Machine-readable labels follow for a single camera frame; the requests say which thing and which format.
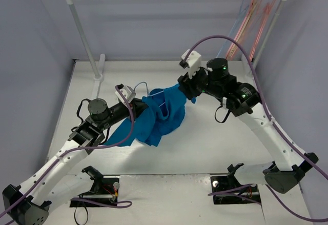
blue cloth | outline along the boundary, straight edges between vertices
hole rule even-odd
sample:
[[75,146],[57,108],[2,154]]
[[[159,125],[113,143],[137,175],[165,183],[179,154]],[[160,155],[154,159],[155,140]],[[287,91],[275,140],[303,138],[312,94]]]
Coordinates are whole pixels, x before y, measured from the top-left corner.
[[[130,146],[136,138],[150,146],[158,146],[163,135],[178,128],[185,117],[186,96],[178,89],[179,84],[170,88],[156,88],[142,102],[148,105],[135,120],[134,130],[127,141],[120,147]],[[131,121],[126,118],[111,135],[105,146],[124,139],[131,130]]]

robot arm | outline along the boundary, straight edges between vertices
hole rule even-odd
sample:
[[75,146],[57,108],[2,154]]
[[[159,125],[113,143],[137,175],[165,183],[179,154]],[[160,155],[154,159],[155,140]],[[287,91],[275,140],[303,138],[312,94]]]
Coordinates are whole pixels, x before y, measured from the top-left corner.
[[[120,85],[118,88],[130,104],[128,106],[133,108],[134,118],[137,118],[148,106],[134,98],[135,93],[130,87]],[[104,130],[129,116],[124,100],[108,108],[103,99],[95,99],[89,102],[88,110],[90,115],[71,133],[55,156],[18,187],[8,185],[3,190],[5,209],[8,209],[42,178],[29,195],[8,212],[18,224],[41,225],[51,211],[67,200],[88,191],[97,192],[102,186],[103,175],[91,166],[84,168],[82,173],[69,182],[57,185],[77,163],[91,154],[94,149],[88,147],[97,147],[102,143],[105,138]]]
[[[228,177],[233,179],[237,186],[250,183],[266,184],[279,193],[288,192],[301,181],[311,166],[274,128],[273,122],[282,130],[274,118],[269,120],[266,116],[257,90],[251,84],[237,82],[237,78],[229,73],[226,59],[212,59],[207,62],[207,68],[204,68],[200,66],[200,55],[197,52],[193,51],[185,62],[186,53],[182,56],[180,65],[183,68],[188,67],[189,71],[178,79],[180,90],[188,99],[201,93],[216,98],[228,113],[238,117],[254,132],[274,160],[263,165],[246,166],[240,163],[237,166],[229,166]],[[305,153],[294,142],[293,145],[312,162],[318,161],[314,153]]]

screw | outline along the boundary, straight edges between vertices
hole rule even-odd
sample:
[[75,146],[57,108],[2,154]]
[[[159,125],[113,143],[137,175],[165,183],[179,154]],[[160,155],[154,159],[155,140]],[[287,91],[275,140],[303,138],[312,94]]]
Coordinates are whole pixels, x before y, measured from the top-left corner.
[[212,182],[212,185],[215,188],[219,185],[219,182],[217,180],[215,180],[215,181]]
[[118,182],[114,182],[113,183],[113,187],[118,190],[119,189],[119,183]]

white floor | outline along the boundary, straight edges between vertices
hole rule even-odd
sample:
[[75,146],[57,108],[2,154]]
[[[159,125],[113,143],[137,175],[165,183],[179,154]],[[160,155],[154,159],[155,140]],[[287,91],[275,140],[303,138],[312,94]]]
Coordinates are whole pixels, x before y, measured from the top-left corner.
[[[239,81],[245,81],[241,62],[229,62],[229,69]],[[176,84],[184,73],[178,62],[106,62],[99,98],[105,99],[110,107],[117,103],[116,84],[134,87],[146,81],[150,90],[164,88]],[[92,88],[90,64],[78,62],[49,157],[63,145],[70,129],[79,124],[76,109],[83,98],[90,97]],[[136,92],[140,98],[146,95],[143,85]],[[214,111],[218,106],[214,98],[202,95],[195,105],[186,104],[186,117],[181,127],[164,136],[157,148],[135,141],[131,147],[94,151],[72,169],[70,174],[77,174],[92,165],[103,174],[122,175],[119,198],[134,202],[132,207],[122,210],[89,209],[88,224],[311,224],[286,212],[265,187],[260,187],[262,209],[256,204],[213,205],[212,198],[207,197],[211,190],[209,173],[226,173],[227,166],[232,163],[272,160],[264,146],[238,119],[230,116],[225,124],[216,123]],[[81,115],[87,117],[86,106]],[[218,112],[218,117],[224,115],[224,111]],[[292,210],[309,217],[298,186],[281,196]],[[64,205],[50,215],[46,224],[75,224],[73,212],[68,204]]]

gray wall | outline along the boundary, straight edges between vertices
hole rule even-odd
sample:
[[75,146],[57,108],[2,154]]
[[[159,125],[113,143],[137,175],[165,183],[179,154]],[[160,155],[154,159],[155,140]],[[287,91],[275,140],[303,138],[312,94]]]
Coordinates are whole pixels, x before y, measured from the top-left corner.
[[[65,0],[42,0],[75,58],[86,58]],[[200,38],[228,34],[241,0],[75,0],[94,56],[174,59]],[[205,58],[223,41],[199,47]]]
[[73,64],[40,0],[0,0],[0,12],[2,192],[43,165]]
[[[328,0],[289,0],[257,71],[269,108],[291,138],[319,156],[328,172]],[[311,170],[302,182],[313,217],[328,217],[327,180]]]

